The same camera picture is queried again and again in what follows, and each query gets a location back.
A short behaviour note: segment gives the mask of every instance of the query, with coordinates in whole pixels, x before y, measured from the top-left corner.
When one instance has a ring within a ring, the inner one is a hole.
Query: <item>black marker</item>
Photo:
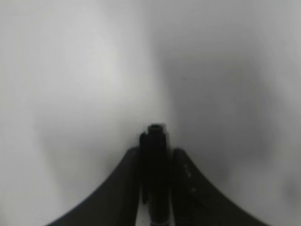
[[[143,203],[149,203],[151,226],[169,224],[169,156],[161,125],[140,136]]]

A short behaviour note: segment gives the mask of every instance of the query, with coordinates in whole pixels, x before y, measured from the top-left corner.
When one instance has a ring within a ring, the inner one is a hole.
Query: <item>white surface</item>
[[[0,1],[0,225],[65,213],[157,121],[245,210],[300,225],[301,3],[140,4]]]
[[[0,225],[41,226],[172,111],[132,1],[0,8]]]

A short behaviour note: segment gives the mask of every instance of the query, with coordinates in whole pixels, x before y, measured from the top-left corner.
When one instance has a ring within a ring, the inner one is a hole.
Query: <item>white background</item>
[[[240,207],[300,225],[300,12],[297,0],[1,0],[0,225],[64,214],[152,122]]]

